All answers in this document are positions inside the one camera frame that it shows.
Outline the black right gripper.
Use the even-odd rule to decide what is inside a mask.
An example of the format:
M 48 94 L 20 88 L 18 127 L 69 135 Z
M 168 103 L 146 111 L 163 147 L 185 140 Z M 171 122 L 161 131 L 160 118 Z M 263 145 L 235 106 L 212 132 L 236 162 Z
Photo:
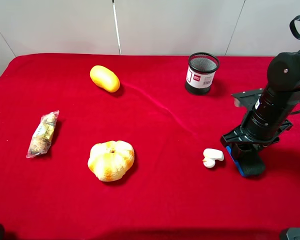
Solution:
M 246 128 L 243 128 L 241 125 L 239 125 L 230 132 L 222 135 L 220 142 L 224 147 L 231 146 L 233 144 L 258 145 L 259 150 L 261 150 L 262 148 L 266 148 L 267 146 L 278 143 L 280 141 L 280 135 L 284 131 L 289 131 L 292 127 L 293 124 L 286 119 L 270 139 L 262 140 L 252 136 L 250 133 L 248 133 Z

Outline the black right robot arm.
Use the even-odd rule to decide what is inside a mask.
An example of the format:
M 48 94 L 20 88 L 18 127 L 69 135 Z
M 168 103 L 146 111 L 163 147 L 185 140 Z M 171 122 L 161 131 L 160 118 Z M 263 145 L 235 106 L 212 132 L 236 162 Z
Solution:
M 239 126 L 221 137 L 221 144 L 260 149 L 277 142 L 293 126 L 287 118 L 300 103 L 300 50 L 282 52 L 270 62 L 265 88 L 232 96 L 247 112 Z

